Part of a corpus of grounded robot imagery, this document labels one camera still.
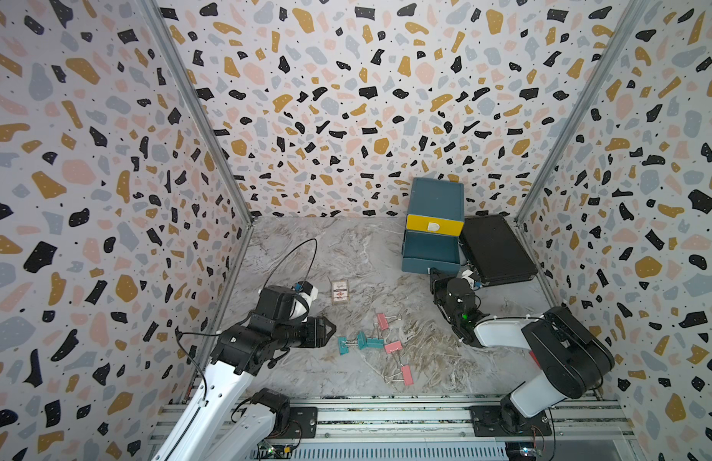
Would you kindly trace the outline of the teal binder clip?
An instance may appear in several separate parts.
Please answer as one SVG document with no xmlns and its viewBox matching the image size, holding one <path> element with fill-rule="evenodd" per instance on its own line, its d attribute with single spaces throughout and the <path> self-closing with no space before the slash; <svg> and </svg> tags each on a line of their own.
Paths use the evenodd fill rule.
<svg viewBox="0 0 712 461">
<path fill-rule="evenodd" d="M 363 350 L 368 346 L 367 336 L 363 332 L 357 334 L 357 346 L 359 350 Z"/>
<path fill-rule="evenodd" d="M 357 340 L 350 340 L 346 337 L 338 338 L 338 350 L 340 355 L 347 355 L 349 351 L 353 348 L 358 347 Z"/>
<path fill-rule="evenodd" d="M 378 338 L 368 338 L 366 341 L 366 347 L 370 349 L 383 349 L 384 341 Z"/>
</svg>

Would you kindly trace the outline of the teal drawer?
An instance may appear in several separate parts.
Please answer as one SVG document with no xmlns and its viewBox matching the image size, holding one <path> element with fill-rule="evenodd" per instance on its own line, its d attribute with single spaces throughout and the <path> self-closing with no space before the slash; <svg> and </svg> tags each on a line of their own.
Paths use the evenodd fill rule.
<svg viewBox="0 0 712 461">
<path fill-rule="evenodd" d="M 461 268 L 459 238 L 406 230 L 402 243 L 401 270 L 427 275 L 431 269 L 455 276 Z"/>
</svg>

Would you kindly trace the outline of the yellow drawer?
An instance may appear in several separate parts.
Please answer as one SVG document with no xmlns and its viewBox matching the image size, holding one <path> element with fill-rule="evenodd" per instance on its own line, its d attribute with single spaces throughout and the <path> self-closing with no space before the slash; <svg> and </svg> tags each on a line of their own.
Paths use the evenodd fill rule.
<svg viewBox="0 0 712 461">
<path fill-rule="evenodd" d="M 409 231 L 446 236 L 459 236 L 464 225 L 463 220 L 456 221 L 416 214 L 409 214 L 406 221 L 406 229 Z"/>
</svg>

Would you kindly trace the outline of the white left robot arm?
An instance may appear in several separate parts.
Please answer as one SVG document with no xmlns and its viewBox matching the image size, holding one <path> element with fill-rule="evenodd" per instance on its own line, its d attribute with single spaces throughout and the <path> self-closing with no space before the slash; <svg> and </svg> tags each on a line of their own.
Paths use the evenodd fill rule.
<svg viewBox="0 0 712 461">
<path fill-rule="evenodd" d="M 243 460 L 270 435 L 288 428 L 289 399 L 263 389 L 227 433 L 217 436 L 263 366 L 275 367 L 293 349 L 327 345 L 337 328 L 323 316 L 310 315 L 318 295 L 310 282 L 260 290 L 244 322 L 217 335 L 202 384 L 155 460 Z"/>
</svg>

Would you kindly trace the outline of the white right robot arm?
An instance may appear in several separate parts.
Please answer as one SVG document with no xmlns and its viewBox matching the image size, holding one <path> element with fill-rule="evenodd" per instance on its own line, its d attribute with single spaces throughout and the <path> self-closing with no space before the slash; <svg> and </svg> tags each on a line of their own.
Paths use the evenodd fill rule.
<svg viewBox="0 0 712 461">
<path fill-rule="evenodd" d="M 552 307 L 540 316 L 492 316 L 480 311 L 469 275 L 431 269 L 429 277 L 434 305 L 465 345 L 525 350 L 540 367 L 500 401 L 494 422 L 508 432 L 519 433 L 553 405 L 600 387 L 614 368 L 609 349 L 567 307 Z"/>
</svg>

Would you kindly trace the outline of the pink binder clip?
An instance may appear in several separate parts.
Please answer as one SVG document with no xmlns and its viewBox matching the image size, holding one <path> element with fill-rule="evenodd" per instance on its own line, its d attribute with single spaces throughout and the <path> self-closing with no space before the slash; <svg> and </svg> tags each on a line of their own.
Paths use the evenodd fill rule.
<svg viewBox="0 0 712 461">
<path fill-rule="evenodd" d="M 392 383 L 402 382 L 405 386 L 412 386 L 414 384 L 414 379 L 412 375 L 412 370 L 409 365 L 402 365 L 399 367 L 399 371 L 392 376 Z"/>
<path fill-rule="evenodd" d="M 384 351 L 387 355 L 392 355 L 393 353 L 398 353 L 403 350 L 403 345 L 400 341 L 394 341 L 392 343 L 387 343 L 384 345 Z"/>
<path fill-rule="evenodd" d="M 377 326 L 381 332 L 388 330 L 391 327 L 391 323 L 398 319 L 399 317 L 396 315 L 386 315 L 384 313 L 378 313 L 376 315 Z"/>
</svg>

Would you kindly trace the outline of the teal drawer cabinet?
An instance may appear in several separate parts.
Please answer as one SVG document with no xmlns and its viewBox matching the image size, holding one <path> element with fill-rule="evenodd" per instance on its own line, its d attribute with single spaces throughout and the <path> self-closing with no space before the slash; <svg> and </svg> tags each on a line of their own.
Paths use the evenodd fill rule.
<svg viewBox="0 0 712 461">
<path fill-rule="evenodd" d="M 401 270 L 427 275 L 436 269 L 456 275 L 461 268 L 459 236 L 464 225 L 462 184 L 416 178 L 409 196 Z"/>
</svg>

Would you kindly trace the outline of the black flat case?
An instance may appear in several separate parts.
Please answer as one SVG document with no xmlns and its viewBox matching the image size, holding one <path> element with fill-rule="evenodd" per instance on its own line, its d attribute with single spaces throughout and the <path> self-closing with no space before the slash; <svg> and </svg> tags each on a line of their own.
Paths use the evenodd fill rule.
<svg viewBox="0 0 712 461">
<path fill-rule="evenodd" d="M 538 274 L 536 264 L 501 215 L 465 219 L 459 243 L 480 286 L 528 282 Z"/>
</svg>

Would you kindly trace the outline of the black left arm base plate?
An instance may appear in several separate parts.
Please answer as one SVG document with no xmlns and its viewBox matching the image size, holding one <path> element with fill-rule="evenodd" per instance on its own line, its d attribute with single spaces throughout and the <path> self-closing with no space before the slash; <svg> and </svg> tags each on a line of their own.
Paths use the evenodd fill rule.
<svg viewBox="0 0 712 461">
<path fill-rule="evenodd" d="M 273 431 L 269 439 L 313 439 L 317 433 L 319 409 L 316 406 L 292 406 L 290 398 L 264 388 L 250 399 L 252 405 L 263 405 L 273 414 Z"/>
</svg>

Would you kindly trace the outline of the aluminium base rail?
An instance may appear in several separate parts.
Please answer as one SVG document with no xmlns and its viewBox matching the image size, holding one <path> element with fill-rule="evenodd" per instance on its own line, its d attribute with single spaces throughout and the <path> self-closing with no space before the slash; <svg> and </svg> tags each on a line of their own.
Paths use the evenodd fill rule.
<svg viewBox="0 0 712 461">
<path fill-rule="evenodd" d="M 496 395 L 333 397 L 292 401 L 288 432 L 248 460 L 642 460 L 621 406 L 564 401 L 511 435 L 492 428 Z"/>
</svg>

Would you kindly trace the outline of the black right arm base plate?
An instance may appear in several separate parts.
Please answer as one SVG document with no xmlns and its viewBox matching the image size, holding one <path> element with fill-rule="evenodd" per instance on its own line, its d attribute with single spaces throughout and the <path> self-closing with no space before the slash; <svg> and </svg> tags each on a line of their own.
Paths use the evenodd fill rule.
<svg viewBox="0 0 712 461">
<path fill-rule="evenodd" d="M 469 420 L 475 437 L 551 436 L 550 419 L 542 412 L 534 417 L 522 416 L 509 405 L 473 405 Z"/>
</svg>

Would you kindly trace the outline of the aluminium corner post left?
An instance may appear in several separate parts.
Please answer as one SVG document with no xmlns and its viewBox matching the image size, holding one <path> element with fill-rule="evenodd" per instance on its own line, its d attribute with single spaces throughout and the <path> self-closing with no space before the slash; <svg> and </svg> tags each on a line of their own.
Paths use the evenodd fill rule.
<svg viewBox="0 0 712 461">
<path fill-rule="evenodd" d="M 139 0 L 137 5 L 140 9 L 140 15 L 151 29 L 151 35 L 159 45 L 160 54 L 164 57 L 171 72 L 171 76 L 179 87 L 179 94 L 187 109 L 191 113 L 191 118 L 199 128 L 202 139 L 208 148 L 215 165 L 220 170 L 225 186 L 231 194 L 232 201 L 236 207 L 237 215 L 244 221 L 244 226 L 250 228 L 253 224 L 252 216 L 247 209 L 244 197 L 241 190 L 235 181 L 235 178 L 230 170 L 229 163 L 225 158 L 223 149 L 215 136 L 209 120 L 204 113 L 204 108 L 200 103 L 200 98 L 196 92 L 196 88 L 189 80 L 186 72 L 186 67 L 179 55 L 179 50 L 175 47 L 171 33 L 166 27 L 164 18 L 156 1 Z"/>
</svg>

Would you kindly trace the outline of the aluminium corner post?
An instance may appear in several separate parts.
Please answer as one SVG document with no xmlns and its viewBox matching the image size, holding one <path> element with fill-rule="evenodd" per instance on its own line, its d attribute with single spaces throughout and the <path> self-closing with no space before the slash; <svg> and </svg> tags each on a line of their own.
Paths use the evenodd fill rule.
<svg viewBox="0 0 712 461">
<path fill-rule="evenodd" d="M 545 185 L 554 175 L 554 168 L 561 160 L 565 149 L 569 146 L 574 134 L 576 134 L 583 122 L 585 114 L 590 110 L 597 94 L 603 84 L 605 84 L 611 68 L 623 51 L 627 40 L 634 32 L 634 27 L 636 27 L 636 24 L 645 13 L 648 4 L 649 2 L 645 0 L 630 1 L 623 15 L 621 15 L 613 36 L 608 42 L 606 51 L 602 54 L 598 65 L 593 69 L 588 83 L 580 93 L 577 104 L 570 112 L 567 123 L 565 123 L 565 126 L 561 129 L 550 154 L 546 158 L 546 161 L 544 161 L 530 192 L 515 217 L 515 224 L 517 224 L 519 228 L 521 228 L 522 223 L 530 217 L 536 199 L 540 197 L 540 193 L 542 193 Z"/>
<path fill-rule="evenodd" d="M 140 15 L 151 29 L 151 35 L 159 45 L 160 54 L 164 57 L 171 72 L 171 76 L 179 87 L 179 94 L 187 109 L 191 113 L 191 118 L 199 128 L 202 139 L 208 148 L 215 165 L 220 170 L 225 186 L 231 194 L 232 201 L 236 207 L 237 215 L 244 221 L 244 226 L 250 228 L 253 224 L 252 216 L 247 209 L 244 197 L 241 190 L 235 181 L 235 178 L 230 170 L 229 163 L 225 158 L 223 149 L 215 136 L 209 120 L 204 113 L 204 108 L 200 103 L 200 98 L 196 92 L 196 88 L 189 80 L 186 72 L 186 67 L 179 55 L 179 50 L 175 47 L 171 33 L 166 27 L 164 18 L 156 1 L 139 0 L 137 5 L 140 9 Z"/>
</svg>

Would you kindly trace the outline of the aluminium corner post right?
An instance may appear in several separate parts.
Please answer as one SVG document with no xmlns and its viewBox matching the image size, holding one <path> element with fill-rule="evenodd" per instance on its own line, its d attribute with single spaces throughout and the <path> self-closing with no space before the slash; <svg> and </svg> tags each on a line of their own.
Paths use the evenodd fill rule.
<svg viewBox="0 0 712 461">
<path fill-rule="evenodd" d="M 545 185 L 554 175 L 554 168 L 561 160 L 565 149 L 569 146 L 574 134 L 576 134 L 583 122 L 585 114 L 590 110 L 597 94 L 603 84 L 605 84 L 611 68 L 623 51 L 627 40 L 634 32 L 634 27 L 636 27 L 636 24 L 645 13 L 648 4 L 649 2 L 645 0 L 630 1 L 623 15 L 621 15 L 613 36 L 608 42 L 606 51 L 602 54 L 598 65 L 593 69 L 588 83 L 580 93 L 577 104 L 570 112 L 567 123 L 565 123 L 565 126 L 561 129 L 550 154 L 546 158 L 546 161 L 544 161 L 530 192 L 515 217 L 515 224 L 517 224 L 519 228 L 521 228 L 522 223 L 530 217 L 536 199 L 540 197 L 540 193 L 542 193 Z"/>
</svg>

